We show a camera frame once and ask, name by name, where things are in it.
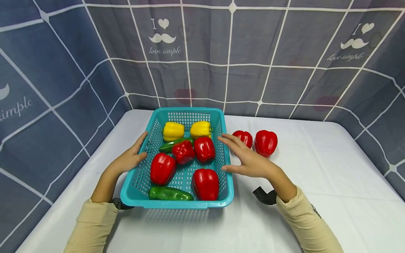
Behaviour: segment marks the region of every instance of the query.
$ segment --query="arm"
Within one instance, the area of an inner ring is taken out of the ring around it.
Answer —
[[[316,213],[300,188],[284,171],[265,157],[253,152],[237,137],[223,134],[218,139],[241,160],[240,166],[225,165],[222,170],[269,181],[277,193],[277,207],[291,226],[306,253],[343,253],[335,235]]]
[[[118,214],[117,208],[110,203],[115,185],[122,173],[133,169],[146,158],[145,152],[139,155],[138,152],[147,134],[143,133],[132,147],[115,159],[101,174],[92,197],[83,204],[64,253],[103,252],[107,236]]]

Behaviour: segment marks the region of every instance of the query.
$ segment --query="basket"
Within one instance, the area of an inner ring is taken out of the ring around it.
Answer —
[[[163,141],[162,130],[166,122],[174,121],[185,127],[184,137],[190,136],[191,125],[196,121],[209,121],[213,132],[211,133],[215,147],[215,159],[211,163],[200,163],[197,159],[193,163],[177,165],[176,174],[169,187],[189,192],[194,201],[165,201],[149,200],[148,191],[151,188],[150,167],[152,160]],[[217,108],[205,107],[170,107],[160,108],[153,112],[146,131],[149,132],[143,142],[140,152],[147,152],[148,157],[137,167],[128,172],[121,190],[121,200],[127,206],[141,206],[143,208],[165,209],[207,209],[222,208],[229,205],[234,197],[232,174],[224,172],[221,167],[230,164],[228,147],[217,139],[221,133],[226,133],[224,113]],[[200,168],[215,170],[220,181],[219,197],[216,201],[197,200],[192,187],[192,176],[195,170]]]

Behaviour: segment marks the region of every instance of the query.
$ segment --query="mustache print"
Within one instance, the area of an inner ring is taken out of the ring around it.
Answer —
[[[155,35],[153,36],[153,38],[151,38],[151,37],[149,37],[149,39],[151,40],[151,42],[153,42],[153,43],[159,43],[160,41],[163,41],[163,42],[166,42],[166,43],[168,43],[168,44],[171,44],[171,43],[173,43],[175,40],[176,40],[176,36],[173,38],[173,37],[170,37],[170,35],[168,35],[168,34],[162,34],[162,35],[160,35],[160,34],[158,34],[158,33],[155,33]]]
[[[340,43],[340,48],[341,49],[346,49],[348,47],[353,47],[354,49],[359,49],[367,45],[369,42],[365,43],[362,39],[349,39],[345,44]]]

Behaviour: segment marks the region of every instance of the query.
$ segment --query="basket rim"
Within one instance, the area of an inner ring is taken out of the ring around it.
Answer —
[[[165,107],[165,108],[158,108],[156,109],[150,119],[146,129],[151,129],[154,124],[154,119],[156,115],[161,111],[217,111],[220,113],[221,121],[221,130],[223,133],[226,133],[226,124],[225,124],[225,116],[224,112],[218,108],[208,108],[208,107]],[[139,149],[139,152],[143,152],[146,148],[146,144],[149,140],[150,135],[146,137]],[[229,148],[226,145],[224,146],[224,161],[225,164],[230,164],[230,154]],[[226,176],[226,183],[228,185],[228,195],[223,200],[215,200],[215,201],[163,201],[163,200],[133,200],[129,198],[126,193],[126,190],[131,185],[131,178],[135,173],[137,167],[133,168],[128,172],[125,177],[124,184],[122,185],[120,197],[121,201],[127,206],[137,206],[143,208],[158,208],[158,209],[207,209],[207,208],[223,208],[231,204],[234,199],[234,185],[233,185],[233,176],[229,172],[225,172]]]

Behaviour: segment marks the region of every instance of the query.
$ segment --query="yellow bell pepper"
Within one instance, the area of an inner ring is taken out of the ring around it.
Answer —
[[[208,136],[211,138],[211,124],[207,121],[194,122],[190,129],[190,135],[193,139]]]
[[[184,126],[176,122],[166,122],[163,129],[163,140],[173,141],[184,137]]]

